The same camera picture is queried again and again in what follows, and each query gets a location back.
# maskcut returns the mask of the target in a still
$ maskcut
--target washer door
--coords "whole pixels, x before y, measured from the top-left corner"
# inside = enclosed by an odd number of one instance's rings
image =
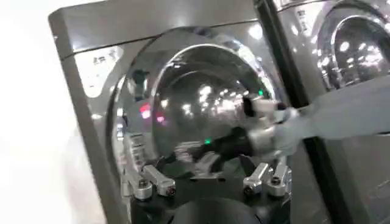
[[[118,83],[115,151],[122,151],[125,133],[152,142],[147,161],[169,157],[181,142],[224,136],[245,122],[243,96],[279,100],[272,83],[254,54],[232,37],[204,27],[170,30],[138,54]]]
[[[332,10],[318,36],[318,67],[329,90],[390,73],[390,24],[359,9]]]

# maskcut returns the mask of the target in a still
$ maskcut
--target sticker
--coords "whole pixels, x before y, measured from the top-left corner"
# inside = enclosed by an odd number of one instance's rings
[[[306,37],[312,35],[314,23],[319,19],[319,16],[322,16],[321,11],[324,9],[324,5],[324,2],[314,2],[296,7],[300,31]]]
[[[303,32],[303,34],[310,35],[309,33],[309,25],[308,25],[308,17],[307,12],[304,9],[299,9],[297,11],[297,17],[300,25],[300,29]]]
[[[96,98],[101,94],[108,75],[122,56],[123,49],[119,46],[84,52],[75,56],[85,94],[89,98]]]

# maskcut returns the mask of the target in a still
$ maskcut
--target front-load washer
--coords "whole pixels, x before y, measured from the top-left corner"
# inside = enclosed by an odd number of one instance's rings
[[[274,1],[309,102],[390,73],[389,1]],[[358,223],[390,218],[387,133],[325,141]]]
[[[256,18],[252,2],[241,0],[223,4],[214,0],[107,1],[67,7],[50,16],[110,223],[119,216],[115,212],[121,210],[117,205],[121,196],[131,195],[123,182],[126,166],[139,170],[145,162],[169,160],[181,142],[208,143],[224,136],[245,122],[242,98],[248,94],[286,102]],[[140,136],[146,139],[147,150],[137,151]],[[132,141],[124,147],[127,137]],[[133,150],[130,159],[127,150]],[[183,177],[186,168],[178,164],[162,172]],[[234,163],[226,170],[236,175]],[[225,197],[238,200],[242,194]],[[184,203],[163,202],[164,206]],[[137,213],[135,217],[134,209],[127,210],[131,220],[153,216]],[[257,216],[262,219],[267,214],[272,213],[260,209]],[[171,214],[154,215],[167,218]]]

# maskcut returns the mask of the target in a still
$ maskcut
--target black base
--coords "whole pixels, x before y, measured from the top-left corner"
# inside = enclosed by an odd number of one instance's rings
[[[243,179],[176,180],[176,195],[132,199],[133,224],[289,223],[289,195],[245,197]]]

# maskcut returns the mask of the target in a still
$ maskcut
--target white wall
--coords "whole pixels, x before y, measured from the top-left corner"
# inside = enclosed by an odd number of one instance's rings
[[[86,2],[0,2],[0,223],[105,222],[48,24]]]

